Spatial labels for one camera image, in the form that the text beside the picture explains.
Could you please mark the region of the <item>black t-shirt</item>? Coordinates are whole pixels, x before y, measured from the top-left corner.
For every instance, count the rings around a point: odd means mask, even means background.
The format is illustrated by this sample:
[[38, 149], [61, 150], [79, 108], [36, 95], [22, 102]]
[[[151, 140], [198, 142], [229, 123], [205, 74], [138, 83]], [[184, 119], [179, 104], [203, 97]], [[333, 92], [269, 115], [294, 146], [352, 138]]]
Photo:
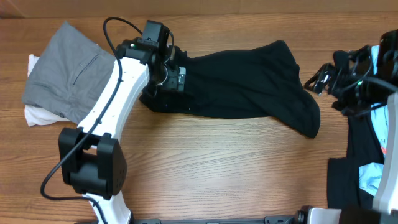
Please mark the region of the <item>black t-shirt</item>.
[[272, 116], [309, 138], [318, 134], [319, 106], [304, 90], [300, 67], [283, 40], [195, 58], [177, 47], [174, 60], [186, 69], [184, 91], [143, 93], [140, 101], [153, 112], [223, 119]]

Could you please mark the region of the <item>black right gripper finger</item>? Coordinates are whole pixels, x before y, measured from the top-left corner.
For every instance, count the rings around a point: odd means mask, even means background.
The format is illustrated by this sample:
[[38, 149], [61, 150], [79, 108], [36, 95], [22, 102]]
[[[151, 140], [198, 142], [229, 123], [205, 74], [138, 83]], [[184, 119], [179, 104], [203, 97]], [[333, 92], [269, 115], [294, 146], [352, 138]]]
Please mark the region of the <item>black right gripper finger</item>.
[[329, 75], [334, 75], [335, 74], [335, 66], [330, 64], [330, 63], [326, 63], [324, 65], [322, 65], [320, 67], [320, 69], [316, 72], [316, 74], [314, 74], [314, 76], [312, 78], [310, 78], [307, 82], [305, 82], [304, 84], [304, 88], [306, 90], [310, 90], [313, 91], [313, 85], [315, 83], [315, 79], [318, 75], [323, 75], [323, 74], [329, 74]]
[[331, 75], [329, 74], [323, 74], [323, 75], [318, 75], [315, 79], [315, 83], [313, 85], [313, 91], [321, 95], [322, 92], [325, 90], [325, 88], [328, 86], [329, 82], [331, 79]]

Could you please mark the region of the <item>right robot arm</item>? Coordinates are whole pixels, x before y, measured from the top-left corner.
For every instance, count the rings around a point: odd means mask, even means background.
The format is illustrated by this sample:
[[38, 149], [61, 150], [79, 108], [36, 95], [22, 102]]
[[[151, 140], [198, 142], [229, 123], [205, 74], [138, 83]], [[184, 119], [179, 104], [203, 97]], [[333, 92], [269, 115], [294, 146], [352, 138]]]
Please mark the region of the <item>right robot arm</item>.
[[332, 107], [345, 116], [370, 113], [384, 165], [359, 168], [361, 189], [374, 194], [370, 210], [309, 208], [299, 210], [291, 222], [397, 223], [397, 31], [383, 34], [378, 46], [350, 52], [340, 66], [324, 64], [304, 87], [317, 94], [327, 90], [337, 98]]

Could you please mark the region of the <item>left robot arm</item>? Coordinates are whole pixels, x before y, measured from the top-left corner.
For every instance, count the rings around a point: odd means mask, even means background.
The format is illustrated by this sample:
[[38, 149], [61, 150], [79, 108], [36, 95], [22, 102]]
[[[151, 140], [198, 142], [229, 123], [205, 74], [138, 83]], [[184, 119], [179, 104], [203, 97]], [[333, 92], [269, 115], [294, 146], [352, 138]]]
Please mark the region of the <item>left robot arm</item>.
[[112, 75], [88, 115], [76, 129], [64, 128], [58, 138], [63, 181], [91, 204], [97, 223], [134, 223], [122, 186], [127, 162], [121, 133], [141, 93], [183, 93], [186, 69], [174, 64], [174, 37], [160, 22], [147, 21], [140, 36], [112, 47]]

